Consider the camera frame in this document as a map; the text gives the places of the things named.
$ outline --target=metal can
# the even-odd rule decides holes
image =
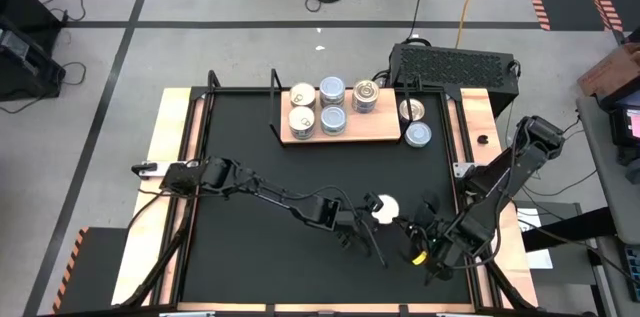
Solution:
[[[364,80],[353,86],[353,98],[351,105],[358,113],[369,113],[376,107],[376,101],[380,94],[378,84],[373,81]]]
[[[320,115],[322,131],[329,136],[342,134],[347,127],[347,113],[338,106],[328,106]]]
[[[417,99],[410,98],[409,104],[411,105],[411,115],[414,121],[421,120],[424,117],[424,105]],[[409,122],[409,109],[407,108],[407,100],[400,102],[398,107],[398,113],[404,122]]]
[[[289,90],[291,105],[293,107],[316,108],[316,89],[308,83],[297,83]]]
[[[320,105],[342,106],[344,103],[344,82],[338,77],[327,77],[320,82]]]
[[[289,128],[293,137],[306,140],[313,136],[316,116],[309,107],[295,107],[289,112]]]
[[[424,147],[431,141],[431,128],[423,122],[411,122],[404,139],[411,147]]]

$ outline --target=black metal frame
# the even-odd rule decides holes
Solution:
[[[204,111],[202,113],[201,116],[201,121],[200,121],[200,130],[199,130],[199,135],[198,135],[198,141],[197,141],[197,146],[196,146],[196,156],[197,158],[204,158],[205,156],[205,151],[204,151],[204,145],[205,142],[208,139],[208,133],[209,133],[209,126],[211,123],[211,118],[212,118],[212,112],[213,112],[213,107],[214,107],[214,103],[215,103],[215,95],[216,94],[251,94],[251,93],[257,93],[257,94],[264,94],[264,93],[269,93],[270,98],[271,98],[271,110],[270,110],[270,119],[269,119],[269,125],[270,128],[272,130],[272,132],[274,133],[274,135],[278,138],[278,140],[280,141],[280,143],[282,144],[282,140],[279,137],[279,133],[277,132],[277,129],[275,128],[274,125],[274,120],[273,120],[273,112],[274,112],[274,99],[275,99],[275,84],[278,85],[278,91],[286,91],[288,90],[288,88],[284,88],[282,87],[282,84],[280,82],[280,79],[277,75],[277,72],[272,69],[271,71],[271,85],[270,87],[222,87],[220,85],[220,82],[217,78],[217,76],[215,75],[215,73],[213,71],[209,72],[209,76],[208,76],[208,87],[194,87],[192,88],[192,93],[191,93],[191,98],[190,98],[190,102],[189,102],[189,108],[188,108],[188,112],[187,112],[187,124],[185,125],[185,131],[183,132],[183,139],[182,139],[182,143],[181,143],[181,147],[180,147],[180,155],[182,158],[185,158],[185,154],[186,154],[186,149],[189,143],[189,137],[191,135],[191,130],[193,128],[193,111],[195,109],[196,106],[196,102],[199,98],[201,98],[204,95]],[[447,146],[447,156],[449,159],[449,174],[451,176],[452,182],[455,182],[454,179],[454,172],[453,172],[453,162],[457,161],[457,154],[456,154],[456,149],[455,149],[455,144],[453,143],[453,131],[452,131],[452,127],[451,127],[451,119],[449,116],[449,110],[448,110],[448,105],[447,105],[447,95],[444,91],[443,88],[441,87],[422,87],[419,86],[418,88],[409,88],[407,86],[405,86],[403,88],[403,91],[397,91],[396,93],[404,93],[404,97],[406,100],[408,100],[409,96],[411,94],[422,94],[422,93],[426,93],[426,94],[438,94],[440,101],[441,101],[441,117],[443,120],[443,130],[445,132],[445,144]],[[462,111],[461,108],[461,103],[456,102],[457,105],[457,109],[458,111]],[[412,120],[413,116],[411,115],[411,111],[409,109],[409,117]],[[462,135],[462,140],[463,140],[463,147],[464,147],[464,153],[465,156],[467,158],[467,161],[471,161],[472,160],[472,151],[471,151],[471,144],[469,142],[469,137],[468,137],[468,130],[467,130],[467,126],[466,126],[466,120],[464,119],[464,112],[462,112],[462,115],[460,114],[460,112],[458,112],[458,120],[459,120],[459,125],[460,125],[460,133]],[[404,134],[406,133],[406,129],[408,127],[409,123],[406,124],[404,130],[401,133],[400,139],[398,141],[395,141],[393,143],[398,143],[402,140],[402,138],[404,137]],[[457,193],[457,191],[454,190],[454,196],[456,198],[456,202],[457,202],[457,206],[458,209],[464,208],[467,205],[467,201],[465,200],[464,196],[461,196]],[[195,233],[195,231],[193,230],[193,226],[196,222],[196,218],[197,218],[197,213],[195,213],[195,206],[196,206],[197,202],[196,200],[189,200],[185,206],[185,212],[184,212],[184,217],[183,218],[188,218],[190,219],[190,230],[189,230],[189,237],[187,240],[187,243],[183,244],[177,252],[177,260],[176,260],[176,268],[175,268],[175,273],[174,273],[174,280],[173,280],[173,284],[172,284],[172,291],[171,291],[171,299],[170,299],[170,303],[177,303],[180,301],[181,297],[182,297],[182,292],[184,289],[184,276],[185,276],[185,271],[186,271],[186,267],[188,265],[188,259],[189,259],[189,250],[191,247],[191,240],[193,238],[193,234]],[[166,243],[165,241],[170,240],[170,236],[171,236],[171,232],[173,231],[173,225],[175,222],[175,209],[177,207],[177,203],[174,204],[173,207],[170,206],[170,216],[168,216],[168,218],[166,219],[166,223],[165,223],[165,229],[164,229],[164,235],[163,235],[163,248],[162,250],[164,250],[164,248],[166,247]],[[471,303],[474,305],[474,308],[476,310],[483,308],[483,302],[482,302],[482,297],[480,295],[480,285],[479,285],[479,278],[478,278],[478,274],[476,269],[469,269],[467,270],[468,273],[468,278],[469,278],[469,282],[470,282],[470,288],[469,288],[469,292],[470,292],[470,299],[471,299]],[[160,279],[160,281],[158,281],[157,283],[157,287],[162,286],[162,277]],[[497,290],[497,288],[495,288],[495,283],[491,284],[491,294],[492,294],[492,299],[494,300],[494,306],[501,306],[501,299],[500,299],[500,293]],[[159,291],[160,288],[155,288],[152,294],[152,297],[154,299],[152,299],[152,303],[157,303],[159,300]]]

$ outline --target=concrete floor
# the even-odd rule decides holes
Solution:
[[[304,9],[304,0],[139,0],[144,4],[136,13],[135,1],[85,0],[86,21],[410,21],[415,8],[415,0],[343,0],[313,14]],[[421,0],[418,18],[455,22],[463,2]],[[52,7],[69,9],[72,16],[80,13],[77,0],[56,3]],[[536,17],[530,0],[472,0],[467,20],[536,22]],[[353,82],[385,68],[393,43],[408,33],[407,28],[134,30],[126,23],[120,26],[65,29],[54,58],[60,63],[85,63],[87,82],[66,86],[60,98],[42,101],[18,115],[0,114],[3,316],[24,312],[108,78],[117,84],[86,176],[80,179],[69,226],[60,235],[53,272],[45,276],[48,284],[39,313],[51,310],[77,230],[128,223],[139,183],[129,167],[146,156],[164,88],[202,85],[209,69],[216,70],[224,85],[267,85],[271,67],[278,69],[285,84],[317,83],[327,75]],[[416,33],[441,47],[453,47],[456,38],[454,29],[418,29]],[[576,79],[614,47],[609,32],[538,29],[466,29],[460,45],[512,53],[522,63],[521,94],[513,107],[511,133],[524,115],[538,114],[558,126],[573,123],[574,100],[579,95]],[[69,78],[78,72],[70,70]],[[498,119],[501,135],[506,117],[503,113]],[[53,143],[44,143],[45,139]],[[561,158],[540,172],[543,181],[532,180],[529,186],[539,192],[556,191],[593,169],[586,140],[579,134],[567,143]],[[579,202],[585,211],[605,204],[597,176],[553,201]],[[593,310],[588,289],[577,293],[571,286],[561,286],[564,292],[558,292],[557,286],[537,288],[541,304],[551,310]]]

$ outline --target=metal bracket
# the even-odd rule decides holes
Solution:
[[[197,167],[200,162],[198,161],[172,161],[172,162],[154,162],[154,161],[142,161],[139,165],[131,166],[131,172],[142,179],[150,177],[164,177],[167,174],[169,166],[174,163],[186,164],[187,167]]]
[[[474,163],[474,162],[455,162],[453,164],[453,175],[455,178],[464,178],[469,168],[479,167],[479,166],[484,166],[484,165],[480,163]]]

